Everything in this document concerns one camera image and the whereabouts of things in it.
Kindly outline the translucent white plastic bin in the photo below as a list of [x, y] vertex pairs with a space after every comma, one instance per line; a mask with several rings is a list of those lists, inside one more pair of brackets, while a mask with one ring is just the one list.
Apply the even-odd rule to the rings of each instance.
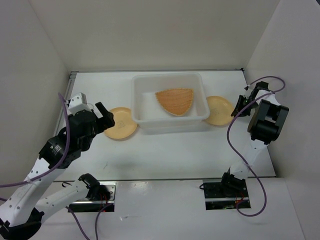
[[209, 115], [203, 80], [196, 72], [132, 78], [131, 116], [146, 131], [184, 131]]

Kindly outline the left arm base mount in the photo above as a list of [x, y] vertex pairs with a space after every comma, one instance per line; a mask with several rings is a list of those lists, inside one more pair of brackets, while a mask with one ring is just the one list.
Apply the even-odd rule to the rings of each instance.
[[107, 194], [98, 193], [93, 199], [82, 198], [72, 202], [68, 207], [75, 213], [98, 213], [115, 211], [116, 186], [115, 181], [101, 181], [101, 185], [106, 187]]

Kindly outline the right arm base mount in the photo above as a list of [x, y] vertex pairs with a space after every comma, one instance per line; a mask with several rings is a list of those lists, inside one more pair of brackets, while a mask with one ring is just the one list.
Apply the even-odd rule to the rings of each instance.
[[251, 208], [246, 180], [228, 172], [220, 181], [204, 180], [199, 189], [203, 191], [207, 211], [233, 210], [237, 205], [239, 209]]

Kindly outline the woven bamboo triangular tray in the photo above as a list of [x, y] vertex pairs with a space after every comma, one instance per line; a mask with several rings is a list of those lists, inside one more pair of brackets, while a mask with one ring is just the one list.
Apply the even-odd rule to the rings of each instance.
[[194, 90], [192, 88], [169, 88], [156, 92], [155, 97], [166, 112], [181, 117], [193, 105]]

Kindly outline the yellow plate with bear print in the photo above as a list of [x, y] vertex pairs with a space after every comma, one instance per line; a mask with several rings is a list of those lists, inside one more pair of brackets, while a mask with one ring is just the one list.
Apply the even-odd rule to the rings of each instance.
[[205, 121], [216, 127], [224, 127], [231, 123], [234, 106], [226, 98], [221, 96], [208, 96], [206, 98], [210, 110], [209, 117]]

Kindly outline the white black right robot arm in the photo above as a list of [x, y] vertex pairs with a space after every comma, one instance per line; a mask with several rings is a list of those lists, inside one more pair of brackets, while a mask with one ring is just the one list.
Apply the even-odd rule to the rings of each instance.
[[230, 130], [232, 126], [230, 125], [227, 129], [227, 142], [240, 157], [240, 160], [231, 165], [228, 173], [240, 180], [248, 178], [261, 151], [278, 139], [289, 113], [289, 108], [276, 100], [274, 92], [261, 89], [255, 95], [250, 95], [249, 102], [234, 118], [240, 117], [240, 114], [245, 110], [251, 110], [255, 104], [257, 106], [247, 128], [250, 141], [247, 143], [244, 153], [240, 153], [231, 144]]

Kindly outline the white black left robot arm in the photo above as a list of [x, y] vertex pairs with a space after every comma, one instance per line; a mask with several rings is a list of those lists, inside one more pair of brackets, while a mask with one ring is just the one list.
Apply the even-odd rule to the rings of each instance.
[[49, 186], [73, 161], [88, 151], [94, 137], [114, 127], [114, 115], [101, 102], [102, 114], [81, 108], [68, 116], [66, 127], [50, 138], [39, 152], [32, 170], [11, 197], [0, 206], [0, 235], [5, 240], [28, 240], [52, 215], [81, 199], [107, 203], [108, 189], [89, 173], [82, 174], [62, 190], [44, 197]]

